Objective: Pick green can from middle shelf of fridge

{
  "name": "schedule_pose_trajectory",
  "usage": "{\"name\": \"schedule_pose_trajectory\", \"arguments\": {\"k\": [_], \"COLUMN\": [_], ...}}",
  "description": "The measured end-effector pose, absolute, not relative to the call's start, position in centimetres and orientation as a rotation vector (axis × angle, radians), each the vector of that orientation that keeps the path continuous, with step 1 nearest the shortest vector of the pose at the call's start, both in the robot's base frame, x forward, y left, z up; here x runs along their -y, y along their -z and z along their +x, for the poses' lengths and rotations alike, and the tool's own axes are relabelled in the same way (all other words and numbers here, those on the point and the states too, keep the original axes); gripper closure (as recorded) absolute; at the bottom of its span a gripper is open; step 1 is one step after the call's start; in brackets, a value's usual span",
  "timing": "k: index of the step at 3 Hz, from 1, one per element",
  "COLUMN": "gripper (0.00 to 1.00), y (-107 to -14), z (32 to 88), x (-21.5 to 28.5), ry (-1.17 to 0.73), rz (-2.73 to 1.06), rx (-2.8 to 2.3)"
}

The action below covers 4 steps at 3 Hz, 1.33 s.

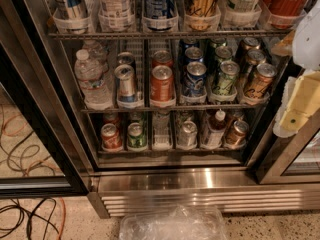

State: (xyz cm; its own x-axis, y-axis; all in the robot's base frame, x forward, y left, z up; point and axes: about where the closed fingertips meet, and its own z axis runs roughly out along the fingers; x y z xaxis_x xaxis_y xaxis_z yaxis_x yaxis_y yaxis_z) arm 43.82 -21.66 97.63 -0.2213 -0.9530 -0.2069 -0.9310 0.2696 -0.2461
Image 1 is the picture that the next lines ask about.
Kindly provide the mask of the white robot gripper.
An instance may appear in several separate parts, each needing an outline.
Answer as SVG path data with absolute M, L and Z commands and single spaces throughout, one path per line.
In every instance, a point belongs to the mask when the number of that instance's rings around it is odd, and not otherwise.
M 320 0 L 301 20 L 296 31 L 292 30 L 271 48 L 271 53 L 277 56 L 291 56 L 292 52 L 296 65 L 308 70 L 320 69 Z M 289 77 L 273 133 L 280 138 L 297 134 L 319 108 L 320 71 Z

